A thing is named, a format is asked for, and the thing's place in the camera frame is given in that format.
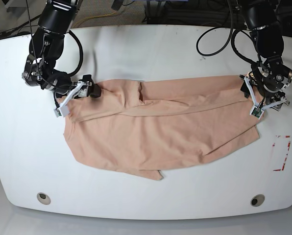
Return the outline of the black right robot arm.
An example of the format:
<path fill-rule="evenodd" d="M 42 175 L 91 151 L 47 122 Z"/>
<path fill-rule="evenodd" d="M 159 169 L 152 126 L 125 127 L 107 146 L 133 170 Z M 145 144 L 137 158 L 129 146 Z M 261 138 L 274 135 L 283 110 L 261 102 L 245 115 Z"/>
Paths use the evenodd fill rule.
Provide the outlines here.
<path fill-rule="evenodd" d="M 29 55 L 22 78 L 29 86 L 39 86 L 60 98 L 76 88 L 72 81 L 81 69 L 84 59 L 80 40 L 71 31 L 71 26 L 80 9 L 80 0 L 48 0 L 38 21 L 36 32 L 31 33 Z M 64 49 L 65 35 L 69 34 L 79 48 L 79 62 L 70 73 L 56 70 L 56 61 Z"/>

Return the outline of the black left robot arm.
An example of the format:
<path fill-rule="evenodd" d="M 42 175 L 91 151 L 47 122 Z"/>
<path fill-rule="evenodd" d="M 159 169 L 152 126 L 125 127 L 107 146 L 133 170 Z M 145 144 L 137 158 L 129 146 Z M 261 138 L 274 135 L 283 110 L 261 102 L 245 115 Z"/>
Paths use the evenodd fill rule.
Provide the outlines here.
<path fill-rule="evenodd" d="M 262 104 L 276 104 L 285 98 L 284 89 L 292 81 L 292 70 L 284 65 L 282 54 L 284 41 L 278 19 L 275 15 L 277 0 L 238 0 L 240 10 L 250 37 L 258 54 L 258 61 L 251 63 L 253 80 L 263 96 Z"/>

